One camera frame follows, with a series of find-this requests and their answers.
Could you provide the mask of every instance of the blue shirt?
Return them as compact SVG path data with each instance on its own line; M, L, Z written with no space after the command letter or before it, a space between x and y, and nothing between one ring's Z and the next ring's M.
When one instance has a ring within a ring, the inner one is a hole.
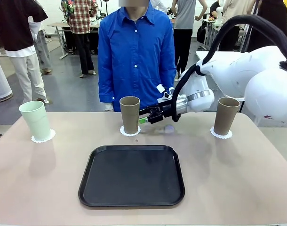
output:
M176 75L170 19L150 4L137 22L125 7L101 21L99 30L99 96L120 111L120 99L135 96L140 108L157 103L156 86L173 87Z

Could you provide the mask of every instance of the white doily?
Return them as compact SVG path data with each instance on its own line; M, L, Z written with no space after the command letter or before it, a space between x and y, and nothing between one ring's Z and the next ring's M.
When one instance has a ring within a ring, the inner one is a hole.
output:
M53 129L51 129L48 139L46 139L46 140L36 140L35 137L32 136L32 142L34 142L34 143L44 143L44 142L47 142L47 141L51 140L52 138L54 138L55 135L56 135L56 132Z
M229 130L228 134L225 135L225 136L216 134L216 133L214 132L214 127L212 127L212 128L210 129L210 132L211 132L212 135L214 135L216 138L219 138L219 139L229 139L229 138L232 137L232 131L231 131L231 130Z
M135 134L128 134L128 133L125 133L124 126L122 126L120 128L120 133L124 136L127 136L127 137L133 137L133 136L136 136L137 134L140 133L140 127L138 127L138 131Z

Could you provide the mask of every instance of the black tray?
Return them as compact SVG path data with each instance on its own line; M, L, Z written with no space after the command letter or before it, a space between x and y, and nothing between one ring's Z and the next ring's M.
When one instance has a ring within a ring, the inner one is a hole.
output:
M90 207L172 206L184 194L178 156L162 145L95 149L79 189L80 201Z

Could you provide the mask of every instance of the plaid shirt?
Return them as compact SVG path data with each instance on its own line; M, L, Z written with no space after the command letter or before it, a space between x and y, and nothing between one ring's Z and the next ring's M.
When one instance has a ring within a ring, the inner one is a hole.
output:
M90 15L96 16L97 3L95 0L74 0L73 13L69 16L72 33L86 34L90 32Z

